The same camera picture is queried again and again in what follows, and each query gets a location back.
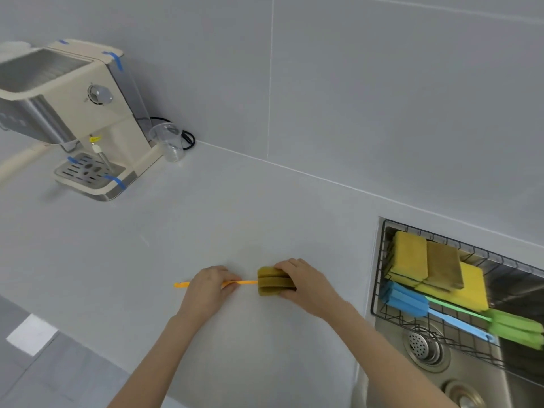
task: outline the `person's left hand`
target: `person's left hand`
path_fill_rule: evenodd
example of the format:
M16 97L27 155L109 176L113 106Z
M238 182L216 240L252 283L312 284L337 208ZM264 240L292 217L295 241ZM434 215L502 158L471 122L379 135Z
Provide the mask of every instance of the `person's left hand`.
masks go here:
M187 322L195 329L200 329L221 309L227 297L238 288L238 283L231 283L221 289L221 283L239 280L241 277L229 272L224 266L202 269L187 287L177 315L187 319Z

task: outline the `beige coffee machine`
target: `beige coffee machine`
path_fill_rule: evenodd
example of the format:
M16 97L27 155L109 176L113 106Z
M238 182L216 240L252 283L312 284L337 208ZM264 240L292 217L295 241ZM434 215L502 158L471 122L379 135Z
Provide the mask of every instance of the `beige coffee machine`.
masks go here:
M79 140L53 172L59 183L111 200L160 156L122 51L79 40L0 63L0 128L45 143Z

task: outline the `dish rack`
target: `dish rack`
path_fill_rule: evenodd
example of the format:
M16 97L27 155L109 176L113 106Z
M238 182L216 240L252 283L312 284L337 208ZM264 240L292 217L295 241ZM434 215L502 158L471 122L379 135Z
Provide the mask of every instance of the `dish rack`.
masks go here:
M427 240L456 247L462 262L479 267L484 272L487 300L491 308L497 308L515 315L524 316L544 323L544 271L490 252L486 249L463 243L459 240L428 232L414 226L384 220L379 239L377 269L374 279L374 294L371 300L371 313L402 328L417 332L429 340L445 344L500 369L523 377L535 384L544 386L544 351L527 348L499 338L495 345L456 328L442 319L427 315L427 323L442 327L442 335L429 337L429 331L420 326L413 317L396 308L385 305L379 299L380 286L384 278L386 256L389 243L398 231L417 234ZM434 303L431 308L452 315L471 325L487 328L480 318L455 311Z

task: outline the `cable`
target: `cable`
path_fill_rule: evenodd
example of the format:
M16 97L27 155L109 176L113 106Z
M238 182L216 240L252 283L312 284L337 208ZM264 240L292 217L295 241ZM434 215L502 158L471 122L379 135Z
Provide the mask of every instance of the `cable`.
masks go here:
M170 121L170 120L168 120L167 118L164 118L164 117L150 117L150 119L152 119L152 120L162 120L163 122L166 122L166 123L172 123L172 121ZM185 140L189 144L187 147L184 147L183 150L189 150L190 148L194 147L194 145L196 144L196 139L195 139L193 133L190 133L187 130L182 130L181 131L181 137L182 137L183 140Z

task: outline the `green brush handle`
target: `green brush handle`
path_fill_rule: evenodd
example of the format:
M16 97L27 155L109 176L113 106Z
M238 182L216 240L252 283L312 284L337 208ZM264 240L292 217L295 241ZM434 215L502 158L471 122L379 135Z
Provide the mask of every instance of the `green brush handle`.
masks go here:
M452 305L451 303L448 303L448 302L439 301L438 299L435 299L435 298L433 298L433 297L431 297L431 296L427 296L427 295L424 295L424 296L425 296L429 301L434 302L434 303L438 303L439 305L445 306L446 308L450 308L450 309L453 309L453 310L455 310L455 311L459 311L459 312L463 312L463 313L468 313L469 315L476 316L477 318L486 320L486 321L488 321L488 322L491 322L491 321L492 321L491 318L488 318L487 316L480 315L479 313L469 311L468 309L459 308L459 306Z

